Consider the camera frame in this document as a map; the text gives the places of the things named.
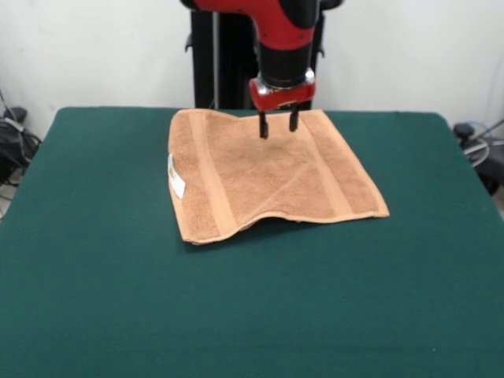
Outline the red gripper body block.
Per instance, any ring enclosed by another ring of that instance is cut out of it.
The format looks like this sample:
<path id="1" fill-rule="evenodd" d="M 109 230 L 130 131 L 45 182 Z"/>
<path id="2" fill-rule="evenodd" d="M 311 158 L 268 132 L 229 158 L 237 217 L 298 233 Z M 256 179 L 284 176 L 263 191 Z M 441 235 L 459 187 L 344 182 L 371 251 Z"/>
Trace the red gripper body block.
<path id="1" fill-rule="evenodd" d="M 252 102 L 258 112 L 268 112 L 282 106 L 302 104 L 313 99 L 316 91 L 315 73 L 308 68 L 304 81 L 297 87 L 276 88 L 268 86 L 258 76 L 249 81 Z"/>

